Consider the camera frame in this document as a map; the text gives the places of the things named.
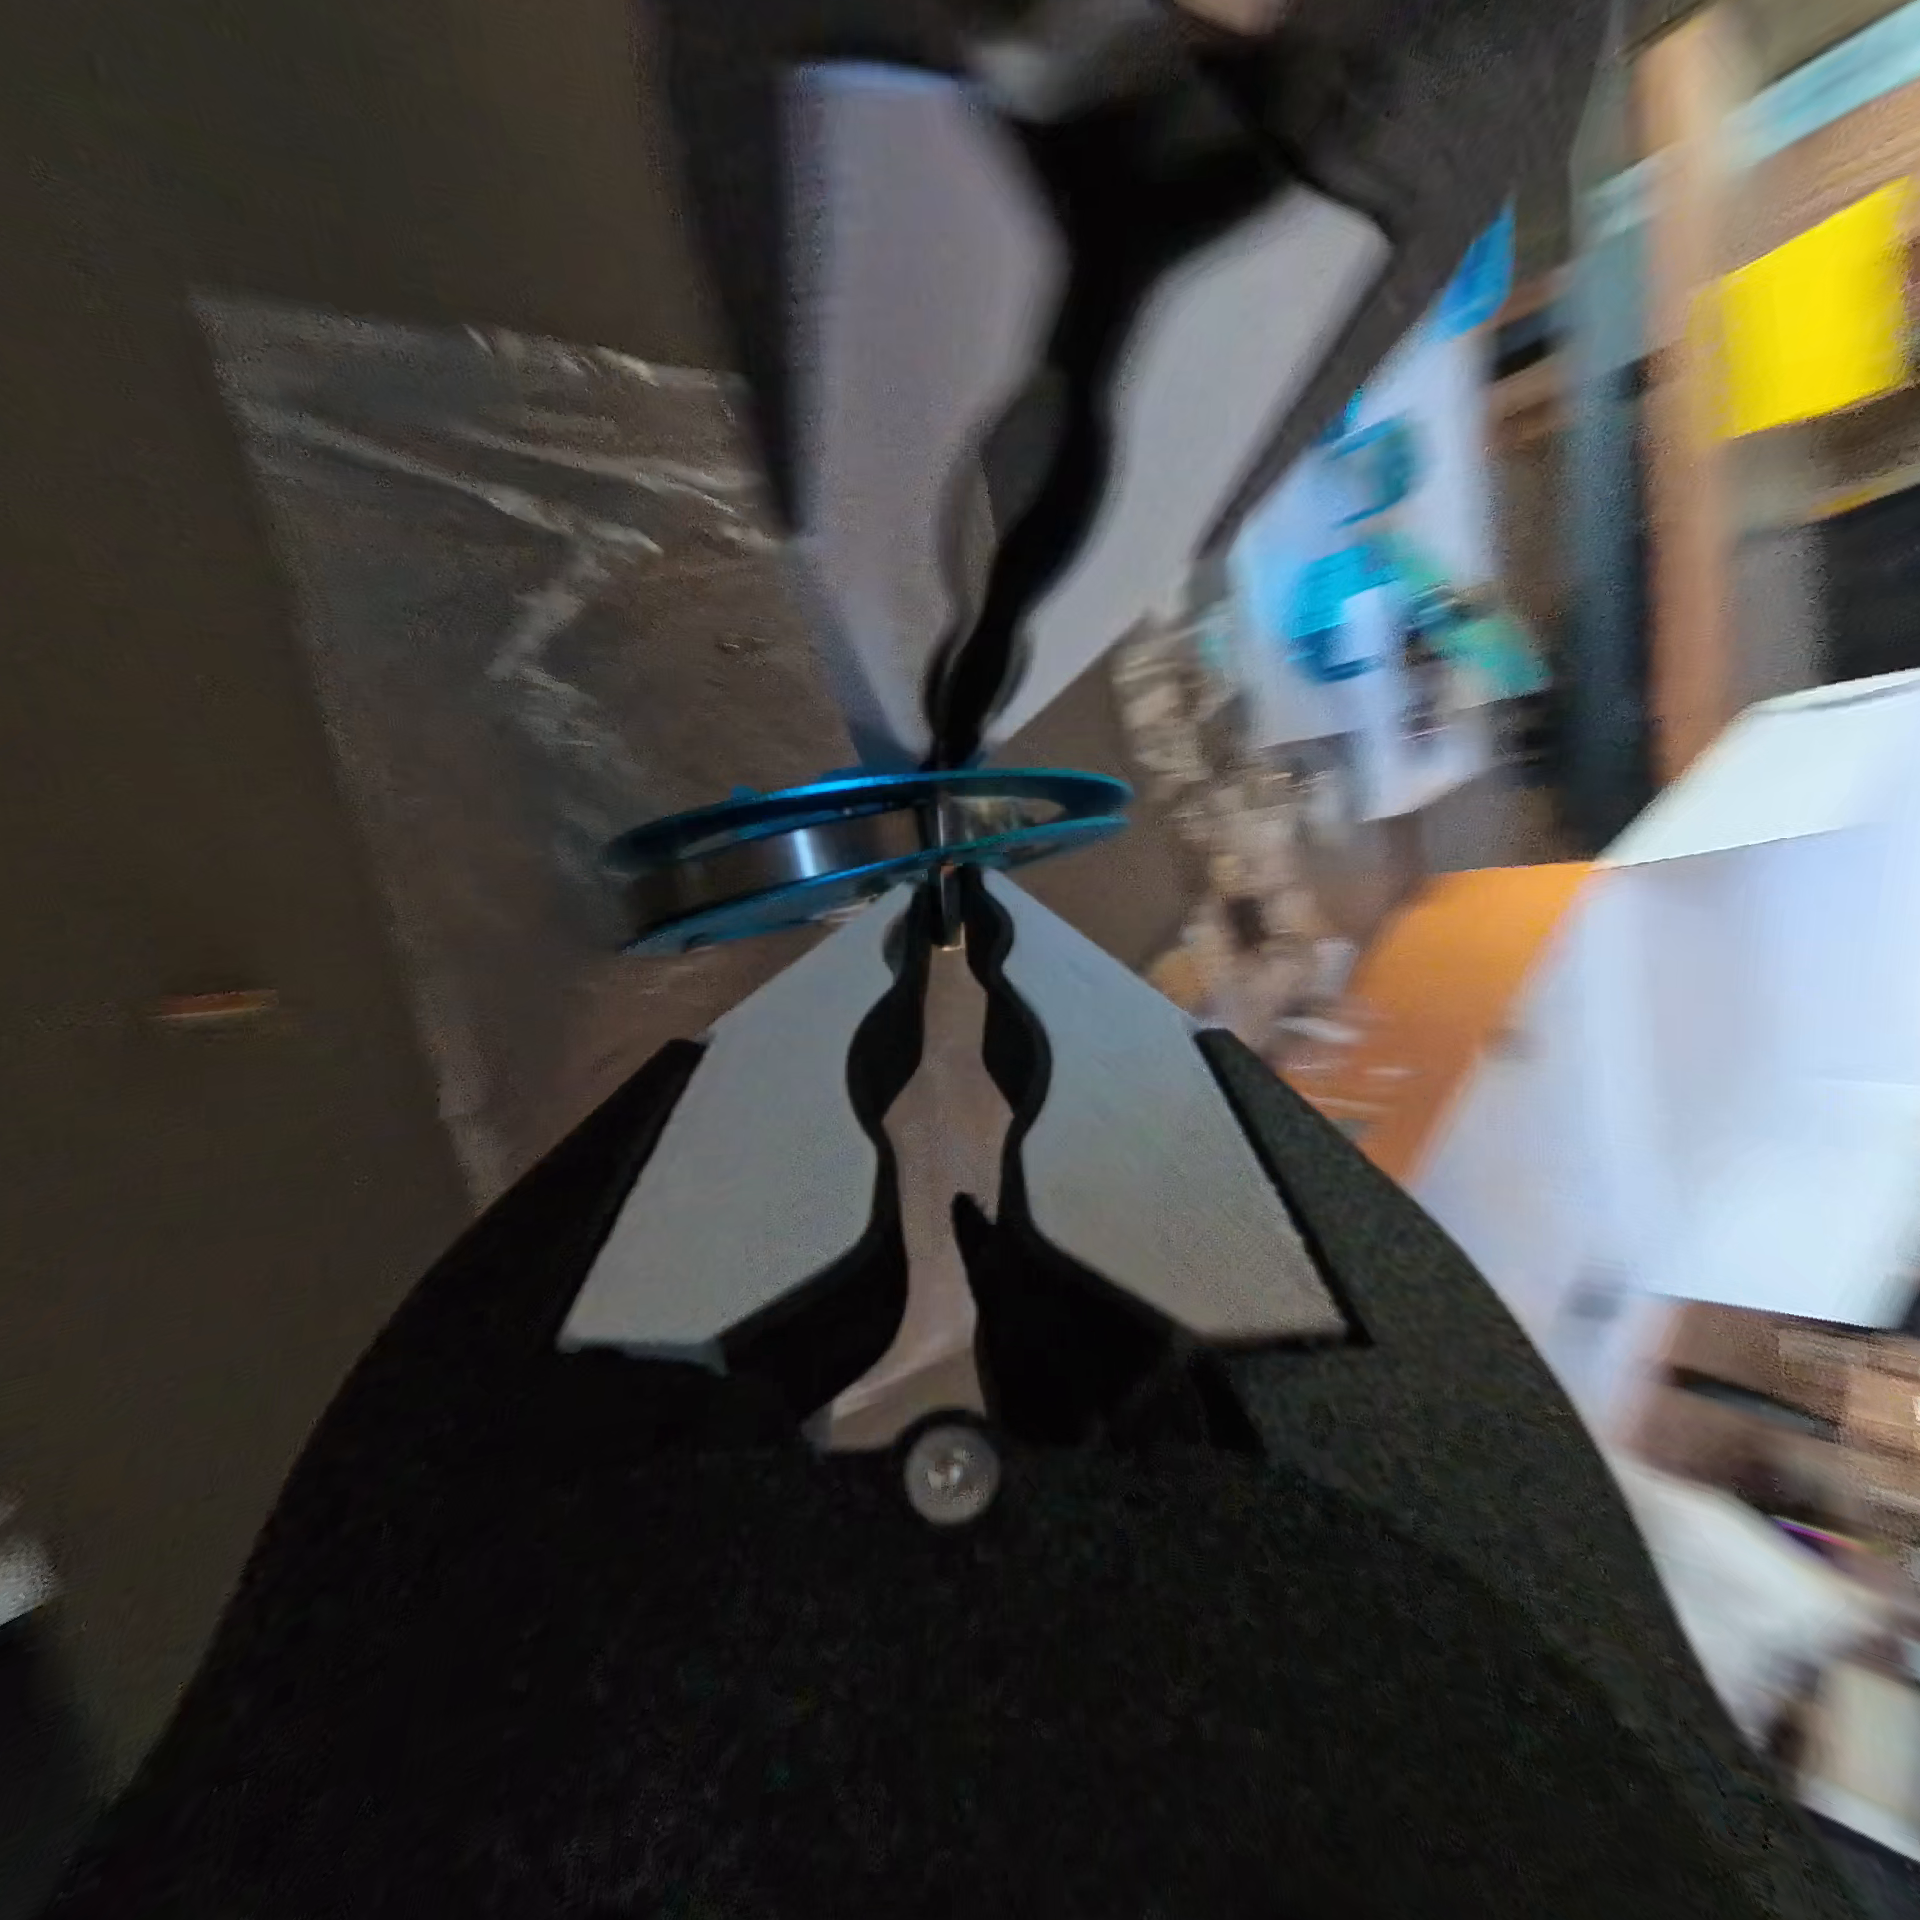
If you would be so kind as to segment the orange cardboard box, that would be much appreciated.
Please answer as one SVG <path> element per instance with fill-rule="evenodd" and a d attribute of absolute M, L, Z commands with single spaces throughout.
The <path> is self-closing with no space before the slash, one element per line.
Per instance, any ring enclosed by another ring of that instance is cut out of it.
<path fill-rule="evenodd" d="M 1920 1214 L 1920 680 L 1741 711 L 1600 862 L 1441 874 L 1297 1089 L 1534 1326 L 1898 1329 Z"/>

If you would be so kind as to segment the clear plastic bag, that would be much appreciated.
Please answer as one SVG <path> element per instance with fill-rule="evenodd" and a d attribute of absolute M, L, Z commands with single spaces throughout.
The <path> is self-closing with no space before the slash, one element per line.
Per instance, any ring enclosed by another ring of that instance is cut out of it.
<path fill-rule="evenodd" d="M 634 966 L 601 850 L 856 776 L 742 379 L 198 292 L 440 1114 L 494 1207 L 797 938 Z"/>

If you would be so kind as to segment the pile of small screw bags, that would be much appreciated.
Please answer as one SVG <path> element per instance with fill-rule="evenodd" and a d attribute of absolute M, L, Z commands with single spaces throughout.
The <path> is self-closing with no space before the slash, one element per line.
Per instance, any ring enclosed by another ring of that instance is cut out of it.
<path fill-rule="evenodd" d="M 1350 985 L 1409 899 L 1409 850 L 1356 817 L 1346 739 L 1258 750 L 1258 697 L 1213 621 L 1141 621 L 1110 685 L 1186 899 L 1145 985 L 1322 1089 L 1366 1031 Z"/>

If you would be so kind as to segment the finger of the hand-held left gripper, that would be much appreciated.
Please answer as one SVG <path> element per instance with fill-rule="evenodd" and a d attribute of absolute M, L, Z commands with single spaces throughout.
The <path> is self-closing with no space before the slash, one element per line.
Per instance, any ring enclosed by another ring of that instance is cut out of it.
<path fill-rule="evenodd" d="M 1286 185 L 1141 287 L 1062 302 L 1091 353 L 960 652 L 960 757 L 1023 733 L 1170 602 L 1380 268 L 1360 211 Z"/>
<path fill-rule="evenodd" d="M 1062 240 L 1023 137 L 960 76 L 783 76 L 790 562 L 856 760 L 929 757 L 965 493 L 1038 361 Z"/>

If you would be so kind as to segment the blue flanged bracket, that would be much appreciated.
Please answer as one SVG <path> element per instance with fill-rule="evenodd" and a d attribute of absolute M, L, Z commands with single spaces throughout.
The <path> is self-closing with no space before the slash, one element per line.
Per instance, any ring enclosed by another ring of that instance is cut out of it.
<path fill-rule="evenodd" d="M 1395 638 L 1395 562 L 1380 541 L 1339 548 L 1297 562 L 1286 592 L 1286 658 L 1310 685 L 1356 685 L 1380 674 Z"/>

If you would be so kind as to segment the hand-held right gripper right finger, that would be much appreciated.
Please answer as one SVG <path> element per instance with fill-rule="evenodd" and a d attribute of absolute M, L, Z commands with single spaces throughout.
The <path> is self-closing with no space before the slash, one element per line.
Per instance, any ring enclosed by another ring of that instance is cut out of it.
<path fill-rule="evenodd" d="M 1009 1105 L 1001 1214 L 1192 1344 L 1346 1344 L 1278 1178 L 1186 1010 L 1009 874 L 967 890 L 984 1066 Z"/>

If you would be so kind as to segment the blue disc bearing assembly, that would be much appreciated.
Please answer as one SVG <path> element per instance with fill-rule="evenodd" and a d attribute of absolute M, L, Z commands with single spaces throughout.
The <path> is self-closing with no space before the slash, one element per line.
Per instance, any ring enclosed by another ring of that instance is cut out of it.
<path fill-rule="evenodd" d="M 624 829 L 634 955 L 693 955 L 860 913 L 965 870 L 1036 870 L 1126 829 L 1134 787 L 1069 769 L 833 776 Z"/>

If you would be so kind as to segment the yellow sign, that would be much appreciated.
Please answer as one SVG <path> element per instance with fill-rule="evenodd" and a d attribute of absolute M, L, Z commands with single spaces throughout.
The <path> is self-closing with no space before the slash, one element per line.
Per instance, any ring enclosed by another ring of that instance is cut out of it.
<path fill-rule="evenodd" d="M 1898 176 L 1694 297 L 1703 439 L 1735 446 L 1905 384 L 1905 226 L 1917 176 Z"/>

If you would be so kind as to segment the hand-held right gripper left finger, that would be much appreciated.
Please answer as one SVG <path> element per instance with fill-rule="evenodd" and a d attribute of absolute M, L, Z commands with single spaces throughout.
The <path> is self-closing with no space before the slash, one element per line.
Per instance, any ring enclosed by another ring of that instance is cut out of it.
<path fill-rule="evenodd" d="M 928 955 L 916 893 L 879 893 L 710 1020 L 559 1348 L 717 1369 L 724 1339 L 856 1258 L 928 1058 Z"/>

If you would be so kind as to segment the white foam board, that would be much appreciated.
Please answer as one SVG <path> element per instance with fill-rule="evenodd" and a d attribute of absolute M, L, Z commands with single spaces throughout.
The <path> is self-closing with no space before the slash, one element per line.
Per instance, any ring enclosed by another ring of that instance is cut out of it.
<path fill-rule="evenodd" d="M 1491 454 L 1491 323 L 1441 343 L 1425 319 L 1307 446 L 1307 454 L 1228 548 L 1226 638 L 1233 646 L 1233 685 L 1258 697 L 1258 750 L 1346 739 L 1360 823 L 1425 809 L 1432 798 L 1486 779 L 1494 760 L 1500 702 L 1453 674 L 1409 616 L 1419 584 L 1491 584 L 1507 607 Z M 1425 484 L 1403 515 L 1339 528 L 1322 446 L 1395 411 L 1419 427 Z M 1286 658 L 1286 592 L 1297 562 L 1356 541 L 1380 541 L 1403 577 L 1395 638 L 1380 674 L 1356 685 L 1310 685 Z"/>

